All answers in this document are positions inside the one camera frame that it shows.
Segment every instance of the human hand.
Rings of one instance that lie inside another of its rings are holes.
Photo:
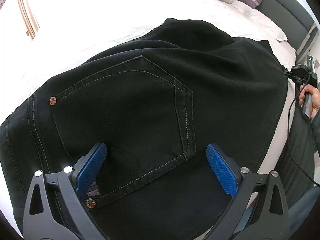
[[[299,95],[299,106],[302,106],[306,93],[310,93],[312,95],[312,113],[311,113],[311,120],[312,120],[316,116],[320,108],[320,93],[317,88],[311,85],[306,85]]]

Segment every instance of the silver screw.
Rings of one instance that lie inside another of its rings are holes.
[[[271,171],[271,175],[274,176],[274,177],[278,177],[279,174],[276,171]]]
[[[241,172],[244,174],[247,174],[247,173],[249,173],[249,169],[247,167],[242,167]]]
[[[94,199],[89,198],[87,199],[87,201],[85,202],[85,204],[87,205],[88,208],[93,209],[96,206],[96,202],[94,201]]]
[[[41,176],[41,174],[42,174],[42,171],[40,171],[40,170],[35,172],[35,176],[36,176],[36,177]]]
[[[67,166],[67,167],[65,167],[64,169],[63,169],[63,171],[65,172],[65,173],[70,173],[71,171],[72,171],[72,167],[71,166]]]

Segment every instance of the metal rivet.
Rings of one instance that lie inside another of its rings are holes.
[[[65,172],[65,173],[70,173],[71,171],[72,171],[72,167],[71,166],[67,166],[67,167],[65,167],[64,169],[63,169],[63,171]]]
[[[249,173],[249,169],[247,167],[242,167],[241,172],[244,174],[247,174],[247,173]]]
[[[274,177],[278,177],[279,174],[276,171],[271,171],[271,175],[274,176]]]
[[[41,176],[41,174],[42,174],[42,171],[40,171],[40,170],[35,172],[35,176],[36,176],[36,177]]]
[[[56,104],[56,102],[57,102],[57,99],[55,97],[52,97],[49,100],[50,106],[54,106]]]
[[[93,209],[96,206],[96,202],[92,198],[89,198],[86,201],[86,205],[88,208]]]

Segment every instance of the purple pillow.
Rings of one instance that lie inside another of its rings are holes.
[[[240,2],[245,3],[246,5],[249,5],[251,8],[256,8],[257,6],[262,3],[263,0],[238,0]]]

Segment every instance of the black cable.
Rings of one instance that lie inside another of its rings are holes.
[[[292,161],[294,162],[294,164],[297,165],[297,167],[299,168],[299,170],[301,170],[301,171],[304,173],[304,175],[306,175],[313,184],[315,184],[315,185],[317,185],[318,187],[320,187],[320,184],[316,183],[316,182],[296,163],[296,161],[294,160],[294,158],[293,158],[292,155],[291,155],[290,146],[289,146],[289,131],[290,131],[290,130],[289,130],[289,126],[290,126],[290,111],[291,111],[291,107],[292,107],[293,103],[296,101],[296,99],[299,97],[301,91],[302,91],[302,90],[305,88],[305,86],[308,84],[310,77],[311,77],[311,75],[309,75],[309,77],[308,77],[306,83],[304,84],[303,88],[300,90],[300,92],[298,93],[298,95],[296,95],[296,97],[294,98],[294,100],[292,101],[292,103],[291,103],[291,105],[290,105],[290,107],[289,107],[287,142],[288,142],[288,153],[289,153],[290,158],[291,158]]]

